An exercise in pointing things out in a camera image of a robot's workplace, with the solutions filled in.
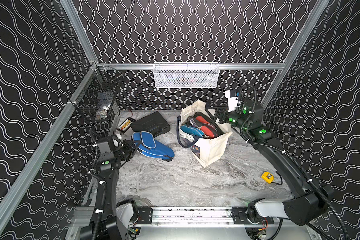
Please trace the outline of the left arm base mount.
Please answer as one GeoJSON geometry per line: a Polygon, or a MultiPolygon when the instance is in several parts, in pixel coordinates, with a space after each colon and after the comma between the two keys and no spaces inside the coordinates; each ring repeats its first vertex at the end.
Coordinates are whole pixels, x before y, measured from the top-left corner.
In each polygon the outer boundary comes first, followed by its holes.
{"type": "Polygon", "coordinates": [[[130,224],[134,225],[150,225],[152,223],[153,208],[150,207],[137,207],[133,208],[133,216],[130,224]]]}

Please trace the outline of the cream canvas tote bag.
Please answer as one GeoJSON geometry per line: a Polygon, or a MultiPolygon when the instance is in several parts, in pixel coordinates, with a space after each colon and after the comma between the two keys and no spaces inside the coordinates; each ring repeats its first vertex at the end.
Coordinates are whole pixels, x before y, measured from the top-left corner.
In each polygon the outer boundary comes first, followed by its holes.
{"type": "Polygon", "coordinates": [[[179,144],[183,148],[190,149],[194,157],[205,168],[210,164],[219,160],[225,152],[229,137],[232,135],[231,127],[228,123],[219,124],[208,115],[205,110],[206,103],[197,100],[190,106],[182,109],[180,115],[177,118],[177,138],[179,144]],[[185,134],[181,129],[181,125],[186,125],[187,117],[193,116],[196,112],[201,112],[210,117],[221,130],[223,135],[214,139],[199,138],[197,136],[191,136],[185,134]]]}

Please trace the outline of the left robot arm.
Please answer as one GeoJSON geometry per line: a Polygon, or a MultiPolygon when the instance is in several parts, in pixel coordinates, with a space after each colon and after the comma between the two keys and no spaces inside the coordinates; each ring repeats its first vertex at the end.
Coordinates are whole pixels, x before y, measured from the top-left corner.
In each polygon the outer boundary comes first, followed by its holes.
{"type": "Polygon", "coordinates": [[[137,144],[116,135],[99,139],[89,174],[97,180],[95,208],[89,225],[81,228],[81,240],[128,240],[131,220],[138,218],[134,200],[118,203],[117,183],[121,167],[136,154],[137,144]]]}

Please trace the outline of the teal paddle case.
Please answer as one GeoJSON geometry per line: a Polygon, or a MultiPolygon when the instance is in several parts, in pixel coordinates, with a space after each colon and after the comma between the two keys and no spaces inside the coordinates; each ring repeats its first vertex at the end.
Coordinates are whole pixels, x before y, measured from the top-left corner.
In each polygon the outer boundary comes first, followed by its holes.
{"type": "Polygon", "coordinates": [[[192,126],[187,126],[187,125],[181,125],[180,129],[185,134],[188,134],[188,135],[191,135],[191,136],[197,136],[199,138],[206,138],[205,133],[202,130],[198,129],[198,128],[195,128],[195,127],[192,127],[192,126]]]}

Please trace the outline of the dark grey paddle case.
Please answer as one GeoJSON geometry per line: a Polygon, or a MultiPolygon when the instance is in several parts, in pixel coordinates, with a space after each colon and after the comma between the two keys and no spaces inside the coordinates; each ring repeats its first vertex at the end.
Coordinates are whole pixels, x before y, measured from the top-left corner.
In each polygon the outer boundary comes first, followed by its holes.
{"type": "Polygon", "coordinates": [[[200,130],[205,139],[214,139],[224,134],[221,128],[207,115],[196,112],[187,117],[186,125],[200,130]]]}

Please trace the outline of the red paddle case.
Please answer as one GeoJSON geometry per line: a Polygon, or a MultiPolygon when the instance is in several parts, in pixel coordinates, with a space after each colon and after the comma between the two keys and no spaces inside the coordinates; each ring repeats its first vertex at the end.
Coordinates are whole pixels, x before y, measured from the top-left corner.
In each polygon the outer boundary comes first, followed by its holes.
{"type": "Polygon", "coordinates": [[[195,117],[195,124],[202,130],[209,139],[214,139],[220,136],[214,125],[210,124],[203,117],[195,117]]]}

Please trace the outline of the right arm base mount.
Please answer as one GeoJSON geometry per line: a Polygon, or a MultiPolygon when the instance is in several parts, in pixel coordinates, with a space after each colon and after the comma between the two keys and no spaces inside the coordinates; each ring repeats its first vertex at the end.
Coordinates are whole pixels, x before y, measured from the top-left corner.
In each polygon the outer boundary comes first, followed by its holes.
{"type": "Polygon", "coordinates": [[[235,225],[273,225],[273,218],[261,217],[254,207],[233,207],[231,217],[235,225]]]}

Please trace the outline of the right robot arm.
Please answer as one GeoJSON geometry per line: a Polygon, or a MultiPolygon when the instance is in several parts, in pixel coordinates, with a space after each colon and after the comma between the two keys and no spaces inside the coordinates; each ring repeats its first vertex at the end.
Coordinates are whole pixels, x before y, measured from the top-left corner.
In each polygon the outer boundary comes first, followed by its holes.
{"type": "Polygon", "coordinates": [[[206,104],[205,110],[219,124],[229,124],[242,139],[262,154],[277,170],[288,185],[293,197],[289,200],[257,199],[247,206],[247,218],[257,223],[263,219],[278,218],[290,220],[298,226],[308,226],[324,239],[330,236],[311,224],[311,221],[327,212],[332,212],[343,232],[344,239],[350,238],[340,214],[335,210],[331,199],[334,190],[329,185],[321,185],[302,165],[283,148],[276,135],[263,124],[264,108],[258,101],[257,91],[252,99],[245,99],[244,89],[254,86],[245,84],[239,90],[227,91],[229,105],[212,106],[206,104]]]}

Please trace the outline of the royal blue paddle case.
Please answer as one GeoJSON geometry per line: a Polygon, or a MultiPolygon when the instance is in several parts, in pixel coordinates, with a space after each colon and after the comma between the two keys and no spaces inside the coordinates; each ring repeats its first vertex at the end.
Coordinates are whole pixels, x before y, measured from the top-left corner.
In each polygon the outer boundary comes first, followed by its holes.
{"type": "Polygon", "coordinates": [[[136,144],[137,151],[142,155],[171,162],[175,157],[174,151],[166,145],[156,141],[150,132],[133,132],[131,140],[136,144]]]}

